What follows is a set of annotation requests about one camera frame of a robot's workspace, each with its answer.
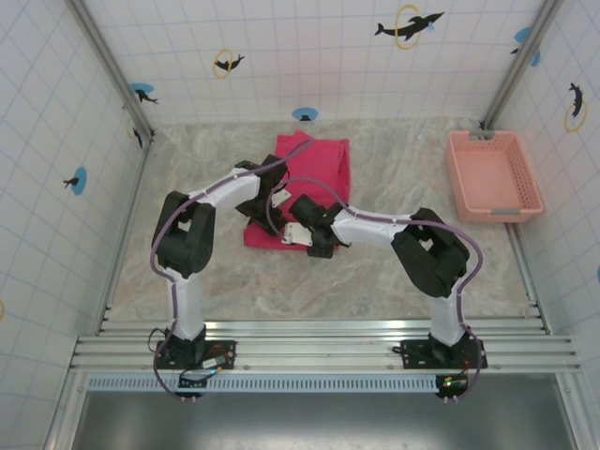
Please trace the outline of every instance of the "pink plastic basket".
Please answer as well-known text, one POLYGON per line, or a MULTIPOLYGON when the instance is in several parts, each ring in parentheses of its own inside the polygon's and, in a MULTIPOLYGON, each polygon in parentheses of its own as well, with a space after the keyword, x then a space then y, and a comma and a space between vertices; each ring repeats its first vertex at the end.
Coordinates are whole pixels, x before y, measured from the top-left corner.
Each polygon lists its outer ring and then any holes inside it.
POLYGON ((544 211, 517 134, 496 131, 484 141, 453 131, 446 162, 463 222, 524 222, 544 211))

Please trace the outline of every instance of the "pink towel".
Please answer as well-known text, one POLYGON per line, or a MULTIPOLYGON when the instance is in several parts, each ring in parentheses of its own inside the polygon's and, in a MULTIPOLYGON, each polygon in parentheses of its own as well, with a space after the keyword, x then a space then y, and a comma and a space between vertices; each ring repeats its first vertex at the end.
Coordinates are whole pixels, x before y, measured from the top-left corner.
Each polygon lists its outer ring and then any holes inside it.
MULTIPOLYGON (((277 136, 275 155, 286 157, 298 143, 310 138, 304 131, 296 131, 292 136, 277 136)), ((347 139, 339 141, 315 139, 312 145, 297 157, 287 162, 290 177, 306 176, 323 181, 342 198, 350 199, 350 144, 347 139)), ((292 197, 279 209, 289 222, 295 222, 289 213, 290 206, 302 194, 307 194, 316 203, 325 207, 336 202, 334 196, 322 187, 306 181, 290 183, 285 187, 292 197)), ((253 248, 274 250, 305 250, 305 246, 286 246, 278 237, 268 235, 258 225, 252 223, 244 229, 244 245, 253 248)))

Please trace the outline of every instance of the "basket handle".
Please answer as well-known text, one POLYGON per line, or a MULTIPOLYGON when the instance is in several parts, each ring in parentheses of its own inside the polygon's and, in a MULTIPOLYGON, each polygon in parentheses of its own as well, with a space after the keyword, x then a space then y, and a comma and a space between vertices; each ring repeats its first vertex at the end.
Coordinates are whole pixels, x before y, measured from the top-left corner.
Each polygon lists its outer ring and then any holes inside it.
POLYGON ((472 129, 469 131, 469 139, 471 141, 477 141, 480 138, 484 138, 485 140, 493 139, 496 136, 496 131, 493 129, 472 129))
POLYGON ((489 212, 492 216, 516 216, 521 214, 518 208, 492 209, 489 212))

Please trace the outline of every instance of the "metal floor panel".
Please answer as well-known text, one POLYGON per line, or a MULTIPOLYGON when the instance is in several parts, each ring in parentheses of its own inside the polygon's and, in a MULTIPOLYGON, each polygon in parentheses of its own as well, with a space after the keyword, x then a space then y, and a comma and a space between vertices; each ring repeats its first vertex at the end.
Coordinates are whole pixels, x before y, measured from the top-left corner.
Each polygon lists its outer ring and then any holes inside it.
POLYGON ((87 394, 75 449, 574 448, 550 376, 482 378, 457 406, 432 394, 87 394))
MULTIPOLYGON (((473 320, 486 348, 489 373, 580 371, 569 337, 547 335, 541 320, 473 320), (527 333, 537 330, 538 333, 527 333)), ((148 323, 111 323, 111 333, 81 337, 72 359, 80 372, 150 372, 148 323)), ((404 371, 392 347, 402 339, 425 338, 428 321, 209 322, 207 337, 237 341, 235 369, 245 374, 415 374, 458 370, 404 371)), ((150 339, 156 346, 158 336, 150 339)))

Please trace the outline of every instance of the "metal pole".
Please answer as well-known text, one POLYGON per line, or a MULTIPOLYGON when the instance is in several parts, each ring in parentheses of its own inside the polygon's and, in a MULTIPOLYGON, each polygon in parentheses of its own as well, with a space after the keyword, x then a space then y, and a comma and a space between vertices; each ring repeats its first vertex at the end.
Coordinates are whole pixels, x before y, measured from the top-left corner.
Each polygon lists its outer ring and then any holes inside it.
POLYGON ((83 34, 90 43, 92 49, 96 53, 100 64, 106 70, 108 77, 111 79, 112 86, 119 94, 119 97, 123 100, 125 108, 131 116, 131 120, 135 124, 135 128, 146 135, 150 140, 152 136, 152 126, 148 121, 148 118, 143 113, 140 103, 137 101, 131 89, 127 79, 123 75, 121 68, 114 60, 113 54, 111 53, 108 45, 104 41, 104 38, 100 34, 94 19, 90 15, 89 10, 85 6, 83 0, 65 0, 68 9, 73 14, 76 22, 83 31, 83 34))
POLYGON ((518 49, 517 59, 510 67, 506 78, 502 82, 494 101, 487 111, 486 118, 483 120, 483 126, 487 129, 493 129, 496 121, 500 117, 504 106, 508 102, 515 89, 518 81, 521 79, 528 65, 540 47, 540 42, 549 29, 554 17, 556 17, 559 8, 564 0, 546 0, 539 14, 533 21, 530 33, 525 39, 525 42, 518 49))

